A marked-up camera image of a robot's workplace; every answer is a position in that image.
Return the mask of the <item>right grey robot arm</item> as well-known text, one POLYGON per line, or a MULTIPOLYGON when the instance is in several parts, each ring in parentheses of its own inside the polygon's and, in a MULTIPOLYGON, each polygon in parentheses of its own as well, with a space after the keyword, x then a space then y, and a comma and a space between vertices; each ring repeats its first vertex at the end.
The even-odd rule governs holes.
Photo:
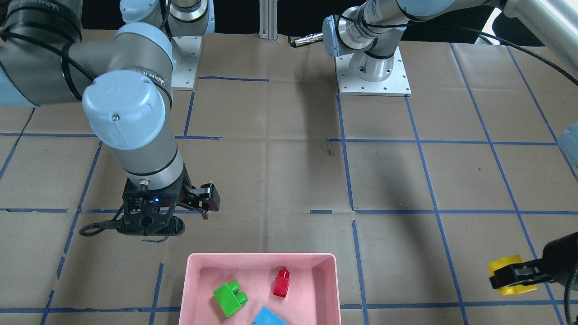
POLYGON ((95 135, 128 175, 124 214, 160 218, 162 207, 218 210, 210 185, 195 188, 169 114, 175 68, 170 23, 201 22, 206 0, 122 0, 124 25, 107 42, 82 40, 80 0, 10 0, 1 26, 1 105, 80 101, 95 135))

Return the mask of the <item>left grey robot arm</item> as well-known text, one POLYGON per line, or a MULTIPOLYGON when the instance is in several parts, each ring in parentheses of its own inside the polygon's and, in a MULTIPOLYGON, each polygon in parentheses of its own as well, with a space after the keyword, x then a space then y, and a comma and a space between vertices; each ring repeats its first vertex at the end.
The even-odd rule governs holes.
MULTIPOLYGON (((565 67, 531 50, 495 37, 502 45, 527 53, 547 64, 570 82, 577 83, 577 2, 575 0, 367 0, 361 6, 324 19, 322 37, 331 57, 360 54, 371 61, 391 61, 402 30, 437 27, 463 30, 485 37, 488 33, 454 24, 435 24, 434 19, 457 10, 489 6, 518 19, 547 46, 565 67)), ((541 258, 506 262, 489 267, 493 289, 508 292, 539 283, 559 283, 577 290, 577 234, 547 243, 541 258)))

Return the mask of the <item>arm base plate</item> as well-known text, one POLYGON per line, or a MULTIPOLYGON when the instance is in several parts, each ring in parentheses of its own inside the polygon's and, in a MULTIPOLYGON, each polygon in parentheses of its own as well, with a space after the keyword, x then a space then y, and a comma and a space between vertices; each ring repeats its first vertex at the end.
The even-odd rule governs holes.
POLYGON ((194 90, 200 62, 202 37, 182 36, 172 39, 174 90, 194 90))
POLYGON ((341 95, 407 97, 412 93, 398 47, 393 56, 384 60, 366 53, 336 57, 335 71, 341 95))

